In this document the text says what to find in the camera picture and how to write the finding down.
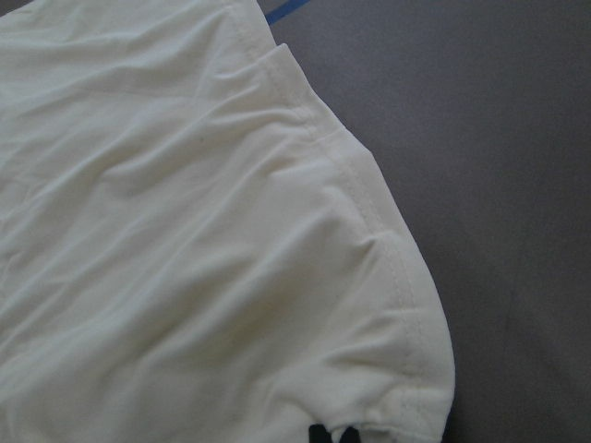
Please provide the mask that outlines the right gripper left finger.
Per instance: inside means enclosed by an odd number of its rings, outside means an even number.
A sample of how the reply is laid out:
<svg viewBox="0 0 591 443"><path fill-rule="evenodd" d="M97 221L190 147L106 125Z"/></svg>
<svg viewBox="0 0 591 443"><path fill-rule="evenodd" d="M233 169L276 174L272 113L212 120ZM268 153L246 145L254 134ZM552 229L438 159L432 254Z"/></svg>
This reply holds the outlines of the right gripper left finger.
<svg viewBox="0 0 591 443"><path fill-rule="evenodd" d="M311 425L308 428L308 443L332 443L331 433L324 425Z"/></svg>

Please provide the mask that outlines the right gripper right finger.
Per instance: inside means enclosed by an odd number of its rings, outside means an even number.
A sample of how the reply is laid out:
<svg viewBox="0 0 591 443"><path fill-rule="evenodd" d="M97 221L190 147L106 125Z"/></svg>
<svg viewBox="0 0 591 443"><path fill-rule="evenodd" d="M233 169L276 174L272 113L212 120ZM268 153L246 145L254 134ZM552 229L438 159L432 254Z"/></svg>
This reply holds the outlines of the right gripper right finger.
<svg viewBox="0 0 591 443"><path fill-rule="evenodd" d="M352 426L348 426L339 438L339 443L361 443L359 431Z"/></svg>

